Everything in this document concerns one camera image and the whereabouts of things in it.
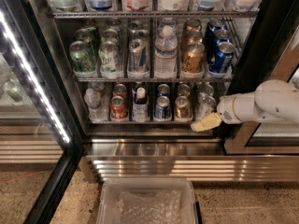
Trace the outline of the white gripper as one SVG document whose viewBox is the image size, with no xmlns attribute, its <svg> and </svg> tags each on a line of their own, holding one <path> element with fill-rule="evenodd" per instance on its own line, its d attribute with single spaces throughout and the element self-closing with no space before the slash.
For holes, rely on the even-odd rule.
<svg viewBox="0 0 299 224">
<path fill-rule="evenodd" d="M 226 124 L 239 124 L 241 120 L 235 113 L 236 95 L 221 96 L 217 105 L 217 113 L 211 113 L 202 120 L 197 120 L 191 124 L 194 132 L 202 132 L 219 127 L 221 121 Z"/>
</svg>

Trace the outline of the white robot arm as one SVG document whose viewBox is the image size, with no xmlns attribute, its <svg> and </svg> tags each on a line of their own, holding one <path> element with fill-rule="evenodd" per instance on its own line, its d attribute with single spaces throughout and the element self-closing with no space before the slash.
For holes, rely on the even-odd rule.
<svg viewBox="0 0 299 224">
<path fill-rule="evenodd" d="M 299 90 L 282 80 L 266 80 L 255 91 L 225 95 L 216 112 L 191 124 L 194 132 L 202 132 L 226 124 L 246 121 L 258 123 L 299 123 Z"/>
</svg>

